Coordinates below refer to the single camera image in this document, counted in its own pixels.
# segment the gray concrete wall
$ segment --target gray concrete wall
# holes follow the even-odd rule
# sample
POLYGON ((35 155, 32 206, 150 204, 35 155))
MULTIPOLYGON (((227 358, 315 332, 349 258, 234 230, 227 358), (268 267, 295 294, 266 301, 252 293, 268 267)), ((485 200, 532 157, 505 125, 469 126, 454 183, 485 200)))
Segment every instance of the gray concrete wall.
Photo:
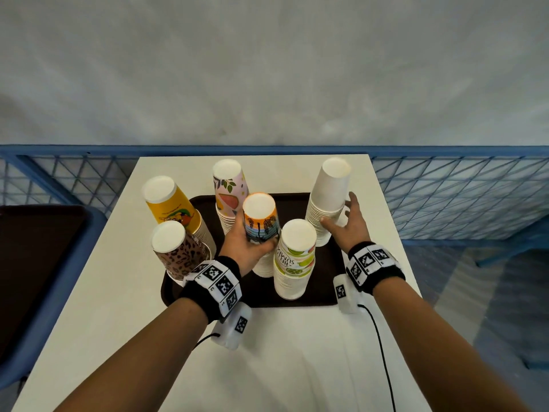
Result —
POLYGON ((0 0, 0 143, 549 144, 549 0, 0 0))

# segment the white sensor device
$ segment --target white sensor device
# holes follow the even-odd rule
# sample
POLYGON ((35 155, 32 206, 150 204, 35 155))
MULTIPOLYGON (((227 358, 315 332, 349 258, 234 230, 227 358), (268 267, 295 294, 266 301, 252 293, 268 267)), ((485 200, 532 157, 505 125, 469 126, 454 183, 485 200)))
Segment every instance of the white sensor device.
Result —
POLYGON ((347 274, 334 277, 335 297, 338 299, 338 307, 344 314, 355 314, 359 311, 359 291, 347 274))
POLYGON ((217 321, 212 333, 218 333, 220 336, 211 337, 211 340, 229 350, 236 350, 250 319, 251 308, 244 302, 238 302, 223 323, 217 321))

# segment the black cable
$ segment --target black cable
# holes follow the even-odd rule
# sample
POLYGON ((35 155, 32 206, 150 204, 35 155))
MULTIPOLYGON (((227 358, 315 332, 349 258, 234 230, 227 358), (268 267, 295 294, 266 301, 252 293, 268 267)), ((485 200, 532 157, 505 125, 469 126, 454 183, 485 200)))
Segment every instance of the black cable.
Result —
POLYGON ((209 339, 210 337, 221 337, 221 334, 219 334, 219 332, 212 332, 210 335, 205 336, 205 337, 204 337, 203 339, 201 339, 198 343, 196 343, 196 346, 195 346, 194 348, 198 347, 200 343, 203 343, 204 341, 206 341, 206 340, 209 339))
POLYGON ((360 306, 361 308, 364 308, 368 311, 368 313, 370 314, 370 318, 372 319, 372 322, 374 323, 375 332, 378 335, 379 349, 381 350, 381 358, 383 360, 383 367, 385 367, 385 374, 387 375, 387 382, 389 383, 389 391, 391 392, 391 402, 393 402, 393 412, 396 412, 395 398, 393 396, 393 387, 391 386, 391 379, 389 378, 389 371, 387 370, 387 363, 385 362, 385 354, 383 354, 383 346, 381 345, 381 336, 379 335, 379 330, 377 329, 377 324, 375 323, 374 316, 372 315, 372 313, 370 312, 370 310, 367 307, 365 307, 364 305, 361 305, 361 304, 358 304, 358 306, 360 306))

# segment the white table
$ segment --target white table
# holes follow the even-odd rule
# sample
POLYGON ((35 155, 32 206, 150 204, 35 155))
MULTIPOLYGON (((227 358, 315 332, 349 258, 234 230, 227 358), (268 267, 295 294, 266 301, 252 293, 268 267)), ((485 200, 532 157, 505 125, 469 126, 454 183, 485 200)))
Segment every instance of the white table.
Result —
MULTIPOLYGON (((350 189, 375 242, 401 262, 419 292, 367 155, 343 156, 350 189)), ((59 317, 14 412, 51 411, 163 309, 164 269, 150 249, 156 222, 141 198, 150 177, 169 175, 187 196, 212 194, 223 157, 141 158, 59 317)), ((310 191, 326 155, 240 156, 252 192, 310 191)), ((381 312, 378 324, 397 410, 429 410, 381 312)), ((208 334, 213 324, 208 327, 208 334)), ((390 411, 377 336, 367 313, 337 306, 254 309, 237 351, 205 342, 187 360, 162 411, 390 411)))

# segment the forearm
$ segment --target forearm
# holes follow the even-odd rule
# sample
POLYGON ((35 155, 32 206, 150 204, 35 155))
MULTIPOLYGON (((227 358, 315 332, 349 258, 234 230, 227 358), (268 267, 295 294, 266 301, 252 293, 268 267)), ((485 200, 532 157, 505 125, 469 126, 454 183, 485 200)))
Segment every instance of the forearm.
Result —
POLYGON ((404 280, 381 281, 373 295, 434 411, 527 411, 473 347, 404 280))
POLYGON ((208 319, 178 299, 130 339, 65 399, 56 411, 156 411, 208 319))

